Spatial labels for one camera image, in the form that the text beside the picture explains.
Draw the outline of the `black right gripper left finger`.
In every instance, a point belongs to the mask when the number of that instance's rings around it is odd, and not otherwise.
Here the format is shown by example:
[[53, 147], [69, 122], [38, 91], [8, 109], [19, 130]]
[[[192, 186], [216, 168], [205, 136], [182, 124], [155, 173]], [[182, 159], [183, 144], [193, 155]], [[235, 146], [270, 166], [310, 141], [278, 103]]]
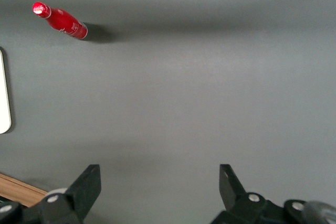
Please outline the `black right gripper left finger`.
[[41, 200], [40, 222], [83, 223], [100, 192], [100, 166], [89, 165], [66, 190], [53, 190]]

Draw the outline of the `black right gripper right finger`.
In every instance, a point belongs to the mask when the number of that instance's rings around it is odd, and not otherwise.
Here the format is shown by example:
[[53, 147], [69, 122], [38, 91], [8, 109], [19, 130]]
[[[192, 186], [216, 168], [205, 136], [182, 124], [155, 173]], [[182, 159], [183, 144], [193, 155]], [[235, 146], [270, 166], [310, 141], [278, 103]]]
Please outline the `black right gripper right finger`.
[[219, 192], [225, 210], [212, 223], [259, 223], [266, 206], [265, 198], [245, 191], [229, 164], [220, 165]]

